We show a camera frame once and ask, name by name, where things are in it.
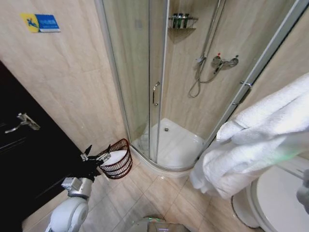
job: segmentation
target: sign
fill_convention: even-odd
[[[56,19],[51,14],[27,14],[21,13],[30,32],[60,32]]]

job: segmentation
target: toiletry bottle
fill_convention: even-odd
[[[181,28],[182,20],[183,20],[183,14],[182,14],[182,13],[179,13],[179,14],[178,14],[178,24],[177,24],[177,28]]]
[[[189,14],[184,14],[183,28],[187,28]]]
[[[176,28],[176,23],[177,23],[177,13],[173,14],[173,28]]]

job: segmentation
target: wicker basket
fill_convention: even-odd
[[[100,165],[100,169],[105,173],[105,175],[110,179],[120,179],[127,175],[133,164],[133,160],[131,157],[131,152],[129,148],[129,142],[126,139],[121,139],[117,143],[111,146],[110,152],[125,150],[126,154],[119,160],[117,163],[110,165]]]

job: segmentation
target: toilet seat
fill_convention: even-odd
[[[274,166],[246,188],[250,208],[262,229],[308,231],[309,215],[296,198],[301,185],[300,178]]]

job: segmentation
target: shower faucet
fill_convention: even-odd
[[[213,74],[214,75],[218,74],[218,72],[221,70],[223,66],[228,66],[231,68],[235,67],[238,64],[238,62],[239,62],[238,55],[236,55],[235,58],[228,60],[228,59],[221,59],[220,53],[218,53],[218,55],[216,55],[212,60],[212,63],[216,65]]]

